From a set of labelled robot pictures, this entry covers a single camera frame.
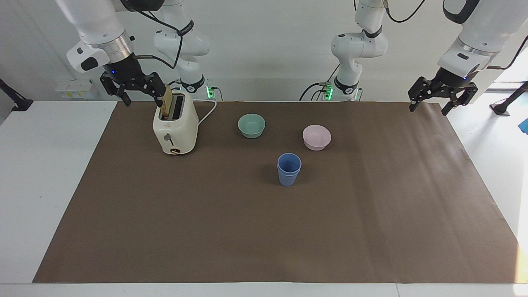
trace white power cord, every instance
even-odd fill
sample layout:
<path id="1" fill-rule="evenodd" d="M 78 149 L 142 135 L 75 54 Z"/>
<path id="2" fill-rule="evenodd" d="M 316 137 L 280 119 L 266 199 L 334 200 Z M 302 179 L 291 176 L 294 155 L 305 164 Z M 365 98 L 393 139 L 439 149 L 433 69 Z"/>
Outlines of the white power cord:
<path id="1" fill-rule="evenodd" d="M 213 108 L 211 108 L 211 110 L 209 110 L 209 112 L 198 122 L 198 125 L 200 125 L 203 122 L 203 120 L 205 120 L 216 109 L 216 106 L 218 104 L 216 100 L 193 99 L 193 101 L 214 102 Z"/>

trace brown mat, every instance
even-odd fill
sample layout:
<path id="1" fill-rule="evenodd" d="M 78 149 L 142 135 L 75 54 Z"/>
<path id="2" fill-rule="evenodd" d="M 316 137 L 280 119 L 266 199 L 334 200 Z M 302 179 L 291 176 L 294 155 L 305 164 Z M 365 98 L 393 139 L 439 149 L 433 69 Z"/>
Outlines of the brown mat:
<path id="1" fill-rule="evenodd" d="M 153 112 L 117 105 L 35 282 L 516 281 L 517 241 L 438 105 L 219 103 L 185 156 L 162 152 Z M 246 113 L 260 138 L 238 132 Z M 303 161 L 291 188 L 285 152 Z"/>

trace cup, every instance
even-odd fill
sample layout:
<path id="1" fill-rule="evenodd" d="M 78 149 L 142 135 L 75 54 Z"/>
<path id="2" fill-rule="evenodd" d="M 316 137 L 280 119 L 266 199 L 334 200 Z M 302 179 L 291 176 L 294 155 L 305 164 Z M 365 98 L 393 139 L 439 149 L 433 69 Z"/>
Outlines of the cup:
<path id="1" fill-rule="evenodd" d="M 238 129 L 246 138 L 259 137 L 265 126 L 266 121 L 257 114 L 246 114 L 238 120 Z"/>
<path id="2" fill-rule="evenodd" d="M 277 170 L 279 171 L 279 182 L 285 187 L 294 184 L 299 175 L 302 163 L 299 156 L 292 153 L 286 153 L 277 160 Z"/>

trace bowl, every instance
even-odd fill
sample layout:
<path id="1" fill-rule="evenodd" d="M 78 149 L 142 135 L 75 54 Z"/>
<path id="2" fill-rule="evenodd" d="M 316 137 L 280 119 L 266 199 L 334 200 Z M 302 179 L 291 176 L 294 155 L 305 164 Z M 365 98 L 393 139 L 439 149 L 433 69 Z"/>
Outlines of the bowl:
<path id="1" fill-rule="evenodd" d="M 308 126 L 303 131 L 304 144 L 312 151 L 323 150 L 332 140 L 327 128 L 319 125 Z"/>
<path id="2" fill-rule="evenodd" d="M 238 120 L 238 129 L 246 138 L 259 137 L 265 126 L 266 121 L 257 114 L 246 114 Z"/>

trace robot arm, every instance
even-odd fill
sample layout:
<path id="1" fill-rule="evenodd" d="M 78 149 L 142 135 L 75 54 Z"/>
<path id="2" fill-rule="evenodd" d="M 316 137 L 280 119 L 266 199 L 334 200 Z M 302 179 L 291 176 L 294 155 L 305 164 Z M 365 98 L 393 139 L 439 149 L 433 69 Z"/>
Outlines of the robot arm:
<path id="1" fill-rule="evenodd" d="M 409 90 L 409 109 L 432 97 L 449 98 L 442 114 L 459 105 L 467 105 L 477 92 L 471 80 L 486 69 L 502 51 L 507 40 L 528 18 L 528 1 L 508 0 L 445 0 L 446 17 L 462 24 L 462 31 L 449 50 L 438 61 L 432 80 L 420 77 Z"/>
<path id="2" fill-rule="evenodd" d="M 187 31 L 183 39 L 181 56 L 176 68 L 185 90 L 189 93 L 198 93 L 197 97 L 201 97 L 202 94 L 200 93 L 207 93 L 207 90 L 203 87 L 205 78 L 195 57 L 209 53 L 209 39 L 194 28 L 194 22 L 184 11 L 183 2 L 184 0 L 165 0 L 160 11 L 165 23 L 177 28 L 183 28 L 182 31 L 184 32 Z M 163 29 L 157 31 L 154 35 L 154 45 L 160 53 L 174 61 L 177 56 L 180 38 L 174 30 Z"/>
<path id="3" fill-rule="evenodd" d="M 110 0 L 56 2 L 81 39 L 67 53 L 68 61 L 78 72 L 103 66 L 106 71 L 100 80 L 109 95 L 116 95 L 129 106 L 131 101 L 125 90 L 139 90 L 152 96 L 158 106 L 162 105 L 159 98 L 165 94 L 166 87 L 157 73 L 143 73 L 135 59 L 130 37 L 117 19 Z M 162 3 L 163 0 L 137 1 L 134 7 L 139 10 L 157 10 Z"/>
<path id="4" fill-rule="evenodd" d="M 332 53 L 339 59 L 340 69 L 332 80 L 333 97 L 351 100 L 363 71 L 358 58 L 375 58 L 385 54 L 388 40 L 381 23 L 385 8 L 382 0 L 360 0 L 355 16 L 361 33 L 340 34 L 332 41 Z"/>

